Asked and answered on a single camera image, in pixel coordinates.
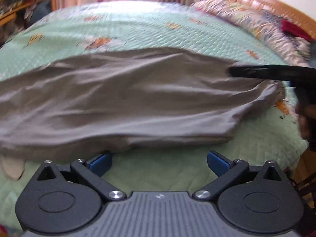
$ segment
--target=blue gripper pad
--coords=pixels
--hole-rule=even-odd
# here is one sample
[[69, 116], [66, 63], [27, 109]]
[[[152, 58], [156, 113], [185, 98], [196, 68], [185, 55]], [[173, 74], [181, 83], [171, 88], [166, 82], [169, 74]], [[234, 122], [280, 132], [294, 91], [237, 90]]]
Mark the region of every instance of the blue gripper pad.
[[209, 151], [207, 155], [207, 165], [218, 177], [231, 169], [230, 161], [225, 161], [217, 152]]
[[94, 174], [102, 177], [112, 166], [112, 154], [108, 153], [100, 156], [95, 161], [90, 163], [88, 169], [90, 169]]

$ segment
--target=wooden bed frame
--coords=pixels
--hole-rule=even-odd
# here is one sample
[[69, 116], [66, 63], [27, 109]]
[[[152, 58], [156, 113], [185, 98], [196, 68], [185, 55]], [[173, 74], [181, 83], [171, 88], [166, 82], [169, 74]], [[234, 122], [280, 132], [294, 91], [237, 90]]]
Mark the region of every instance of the wooden bed frame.
[[[255, 10], [266, 9], [275, 15], [291, 18], [294, 23], [300, 26], [312, 38], [316, 39], [316, 21], [305, 15], [301, 11], [278, 0], [231, 0], [233, 2], [245, 4]], [[293, 179], [299, 183], [316, 172], [316, 153], [307, 149], [300, 157]]]
[[296, 25], [302, 28], [313, 39], [316, 39], [316, 21], [303, 12], [285, 4], [279, 0], [231, 0], [237, 3], [245, 4], [253, 9], [266, 9], [276, 15], [291, 18]]

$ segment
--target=bed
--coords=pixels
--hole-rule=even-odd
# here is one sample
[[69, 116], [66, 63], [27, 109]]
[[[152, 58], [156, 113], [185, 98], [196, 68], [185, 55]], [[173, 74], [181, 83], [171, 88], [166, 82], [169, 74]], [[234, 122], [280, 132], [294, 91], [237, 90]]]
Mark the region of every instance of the bed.
[[[280, 1], [232, 1], [290, 17], [316, 38], [316, 22]], [[119, 1], [55, 11], [18, 34], [0, 50], [0, 79], [70, 56], [164, 46], [251, 63], [286, 64], [244, 29], [203, 11], [179, 4]], [[287, 94], [294, 104], [290, 87]], [[247, 160], [251, 165], [275, 160], [285, 169], [297, 162], [306, 148], [295, 119], [274, 106], [259, 117], [243, 120], [234, 138], [224, 144], [150, 151], [135, 148], [115, 154], [113, 166], [103, 178], [126, 193], [192, 192], [216, 178], [206, 164], [209, 150], [229, 159]], [[14, 205], [39, 165], [27, 161], [25, 172], [16, 182], [0, 173], [0, 224], [20, 229]]]

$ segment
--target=wooden headboard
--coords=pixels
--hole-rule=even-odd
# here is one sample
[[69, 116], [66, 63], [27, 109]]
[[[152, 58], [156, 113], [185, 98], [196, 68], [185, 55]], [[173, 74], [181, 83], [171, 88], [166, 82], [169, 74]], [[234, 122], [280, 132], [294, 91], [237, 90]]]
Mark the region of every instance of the wooden headboard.
[[279, 0], [231, 0], [248, 5], [256, 10], [266, 9], [276, 15], [291, 18], [296, 25], [302, 28], [313, 39], [316, 39], [316, 21], [301, 11]]

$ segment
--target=metal screw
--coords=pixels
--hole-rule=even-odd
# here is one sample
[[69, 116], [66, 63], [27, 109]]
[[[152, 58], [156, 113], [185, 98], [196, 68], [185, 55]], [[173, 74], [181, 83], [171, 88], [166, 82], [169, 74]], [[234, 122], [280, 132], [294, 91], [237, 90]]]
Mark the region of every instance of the metal screw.
[[124, 196], [124, 193], [122, 191], [115, 190], [115, 191], [109, 192], [109, 197], [112, 199], [120, 199], [123, 196]]
[[205, 199], [211, 196], [209, 191], [205, 191], [205, 190], [199, 190], [195, 193], [195, 196], [200, 198], [200, 199]]

